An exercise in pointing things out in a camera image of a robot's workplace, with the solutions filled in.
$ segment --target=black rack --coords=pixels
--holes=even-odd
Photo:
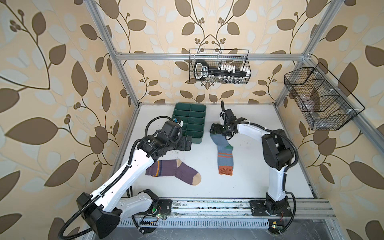
[[[285,74],[284,84],[312,130],[339,130],[365,107],[333,73],[319,64]],[[337,80],[336,88],[325,78],[326,73]],[[347,99],[359,106],[353,107]]]
[[[251,77],[249,50],[189,50],[189,79],[210,83],[247,84]]]

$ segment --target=wallpaper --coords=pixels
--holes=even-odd
[[[327,0],[96,0],[118,52],[302,53]]]
[[[273,103],[284,86],[292,61],[250,61],[247,84],[223,84],[189,79],[186,61],[128,60],[128,78],[142,103]]]
[[[53,240],[108,178],[133,106],[84,4],[0,0],[0,15],[0,239]]]
[[[346,0],[313,53],[365,105],[361,114],[382,133],[383,13],[383,1]],[[345,236],[384,239],[384,157],[352,121],[338,131],[311,131],[291,96],[279,111],[317,192],[329,199]]]

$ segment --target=beige wall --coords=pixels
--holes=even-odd
[[[129,124],[108,55],[95,71],[107,50],[81,2],[0,1],[0,239],[56,239],[76,198],[108,178]]]
[[[248,84],[189,81],[188,63],[181,61],[129,60],[124,67],[143,103],[214,103],[224,100],[226,103],[254,104],[274,102],[284,85],[283,75],[294,66],[292,61],[250,61],[252,76]],[[144,76],[137,68],[144,71]]]
[[[318,44],[313,58],[327,62],[328,68],[365,105],[362,114],[375,127],[380,127],[384,123],[384,2],[345,3],[326,30],[325,39]],[[339,25],[346,28],[334,28]],[[290,97],[280,112],[299,146],[299,154],[316,190],[321,198],[330,200],[345,235],[351,240],[384,239],[383,156],[353,122],[329,133],[309,131]]]
[[[123,53],[181,53],[182,48],[301,53],[328,7],[326,0],[309,1],[308,6],[304,0],[97,2],[115,48]]]

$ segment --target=robotic arm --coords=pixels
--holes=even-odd
[[[274,233],[282,233],[291,224],[296,211],[295,196],[285,190],[285,181],[287,170],[298,162],[297,149],[282,129],[273,131],[252,122],[244,122],[245,118],[237,119],[231,109],[225,110],[223,101],[221,101],[221,107],[220,124],[212,124],[210,133],[221,134],[230,137],[229,139],[235,133],[240,133],[262,142],[264,160],[270,167],[269,187],[263,206],[265,213],[270,216],[280,214],[283,208],[289,206],[287,194],[293,198],[294,208],[290,221],[282,230],[274,231]]]
[[[161,130],[155,134],[148,135],[149,125],[159,119],[168,118]],[[77,211],[60,229],[59,240],[69,240],[94,231],[99,238],[108,236],[119,224],[121,218],[132,216],[136,227],[143,233],[144,230],[138,226],[133,215],[145,212],[149,209],[157,209],[159,198],[151,190],[146,189],[135,197],[121,200],[123,194],[133,182],[149,168],[159,157],[164,156],[167,151],[180,150],[190,151],[192,138],[182,136],[183,122],[178,119],[171,119],[161,116],[150,121],[146,127],[145,137],[138,139],[124,156],[125,163],[108,179],[101,187],[91,194],[82,193],[76,200],[79,207]],[[79,215],[90,226],[78,234],[63,236],[64,231],[71,222]]]

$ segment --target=black mounting plate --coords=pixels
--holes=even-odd
[[[251,200],[249,201],[249,206],[252,211],[252,216],[254,217],[270,217],[265,212],[265,206],[264,206],[265,200]],[[283,217],[290,217],[292,216],[291,209],[289,208],[289,203],[287,202],[287,206],[282,208],[283,211]]]
[[[158,207],[161,208],[160,215],[169,215],[172,209],[172,200],[170,199],[159,199]],[[148,209],[145,212],[139,212],[137,215],[151,214],[152,209]]]

